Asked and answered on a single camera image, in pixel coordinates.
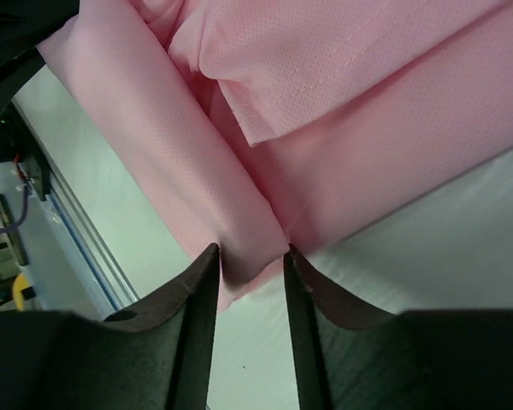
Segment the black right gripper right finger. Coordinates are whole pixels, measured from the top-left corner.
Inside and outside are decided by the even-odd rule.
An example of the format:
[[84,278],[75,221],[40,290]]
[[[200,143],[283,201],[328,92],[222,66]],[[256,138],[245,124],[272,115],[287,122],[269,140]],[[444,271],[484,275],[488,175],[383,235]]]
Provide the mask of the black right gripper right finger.
[[283,259],[302,409],[513,409],[513,309],[388,313]]

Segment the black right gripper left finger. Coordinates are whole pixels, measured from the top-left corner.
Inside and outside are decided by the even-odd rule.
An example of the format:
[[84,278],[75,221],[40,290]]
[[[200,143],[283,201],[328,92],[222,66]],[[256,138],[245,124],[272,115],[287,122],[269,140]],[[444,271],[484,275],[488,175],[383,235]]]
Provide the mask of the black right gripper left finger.
[[0,409],[204,409],[220,279],[209,245],[103,321],[0,313]]

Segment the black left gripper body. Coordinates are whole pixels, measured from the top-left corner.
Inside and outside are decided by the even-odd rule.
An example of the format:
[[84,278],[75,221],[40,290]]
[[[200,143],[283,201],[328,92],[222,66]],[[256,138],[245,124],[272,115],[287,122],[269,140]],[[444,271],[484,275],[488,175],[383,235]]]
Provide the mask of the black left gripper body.
[[[78,1],[0,1],[0,116],[44,65],[37,46],[79,13]],[[0,161],[10,160],[0,140]]]

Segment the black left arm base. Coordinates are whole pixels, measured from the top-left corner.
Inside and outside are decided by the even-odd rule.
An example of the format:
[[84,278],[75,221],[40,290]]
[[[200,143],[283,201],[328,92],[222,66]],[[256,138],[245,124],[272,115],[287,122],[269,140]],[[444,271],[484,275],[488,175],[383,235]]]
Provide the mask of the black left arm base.
[[50,165],[40,150],[17,154],[14,158],[15,169],[20,179],[31,186],[41,202],[50,194]]

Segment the pink t shirt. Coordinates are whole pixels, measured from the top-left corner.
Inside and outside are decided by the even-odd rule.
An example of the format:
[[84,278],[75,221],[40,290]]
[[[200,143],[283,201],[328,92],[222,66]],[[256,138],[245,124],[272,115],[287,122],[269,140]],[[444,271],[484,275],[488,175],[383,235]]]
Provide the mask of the pink t shirt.
[[513,146],[513,1],[83,1],[38,45],[220,308]]

